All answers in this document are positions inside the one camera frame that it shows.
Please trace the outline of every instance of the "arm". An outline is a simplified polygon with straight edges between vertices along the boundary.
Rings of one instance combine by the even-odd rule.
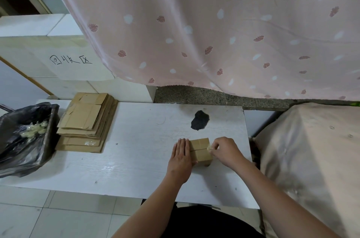
[[[211,153],[241,177],[279,238],[339,237],[279,190],[275,183],[241,154],[233,139],[215,139]]]
[[[175,143],[166,175],[159,187],[112,236],[160,237],[169,222],[173,205],[181,186],[191,174],[189,140]]]

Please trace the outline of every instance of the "forearm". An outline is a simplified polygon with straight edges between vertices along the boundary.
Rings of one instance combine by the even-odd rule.
[[[239,162],[235,172],[248,186],[279,238],[338,237],[311,213],[279,190],[275,183],[250,161]]]
[[[112,236],[119,237],[160,237],[164,232],[181,188],[171,176],[165,176],[159,187]]]

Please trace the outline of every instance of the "pink curtain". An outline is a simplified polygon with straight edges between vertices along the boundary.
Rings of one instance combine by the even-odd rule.
[[[63,0],[116,76],[360,100],[360,0]]]

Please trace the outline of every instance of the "person's left hand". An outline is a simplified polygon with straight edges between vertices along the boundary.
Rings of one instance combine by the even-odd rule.
[[[188,139],[179,139],[173,147],[171,158],[167,165],[166,175],[183,185],[191,175],[190,144]]]

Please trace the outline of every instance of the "person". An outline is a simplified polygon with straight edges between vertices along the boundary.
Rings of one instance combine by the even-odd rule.
[[[214,140],[210,152],[236,172],[248,186],[279,238],[339,237],[301,207],[247,160],[233,139]],[[238,218],[197,205],[174,209],[181,186],[192,169],[188,139],[173,146],[166,175],[159,187],[112,236],[133,237],[211,237],[216,235],[263,237]]]

